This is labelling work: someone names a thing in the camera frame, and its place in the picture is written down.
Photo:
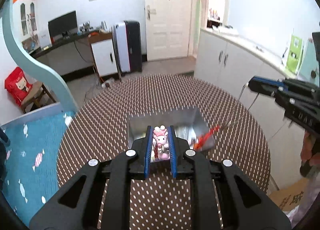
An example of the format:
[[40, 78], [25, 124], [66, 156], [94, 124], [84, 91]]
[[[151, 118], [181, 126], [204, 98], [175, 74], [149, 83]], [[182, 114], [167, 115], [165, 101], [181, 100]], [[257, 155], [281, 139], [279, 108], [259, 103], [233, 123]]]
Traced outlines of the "person's right hand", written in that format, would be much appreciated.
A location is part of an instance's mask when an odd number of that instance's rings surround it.
[[305, 131], [303, 138], [303, 147], [300, 153], [300, 158], [303, 163], [309, 160], [310, 166], [319, 165], [320, 164], [320, 153], [312, 154], [312, 142], [311, 136], [308, 131]]

